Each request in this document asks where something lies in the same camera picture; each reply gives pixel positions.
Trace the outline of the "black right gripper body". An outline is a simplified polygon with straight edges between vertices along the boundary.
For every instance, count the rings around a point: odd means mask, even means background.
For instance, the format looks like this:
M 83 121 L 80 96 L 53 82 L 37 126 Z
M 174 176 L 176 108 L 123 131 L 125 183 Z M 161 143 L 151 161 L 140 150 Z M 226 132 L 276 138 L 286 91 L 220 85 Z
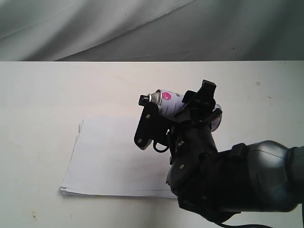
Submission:
M 212 132 L 217 128 L 217 106 L 203 104 L 185 105 L 174 116 L 170 129 L 169 150 L 171 166 L 199 166 L 217 156 Z

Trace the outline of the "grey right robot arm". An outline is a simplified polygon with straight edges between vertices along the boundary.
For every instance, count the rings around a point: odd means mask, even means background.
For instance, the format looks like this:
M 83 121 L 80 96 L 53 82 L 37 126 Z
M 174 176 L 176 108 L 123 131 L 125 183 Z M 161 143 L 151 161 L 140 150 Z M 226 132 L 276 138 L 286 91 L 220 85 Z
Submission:
M 224 226 L 241 212 L 290 212 L 303 204 L 303 147 L 266 140 L 217 150 L 211 134 L 211 122 L 221 115 L 215 89 L 203 80 L 199 91 L 187 91 L 185 107 L 168 132 L 166 182 L 179 207 Z

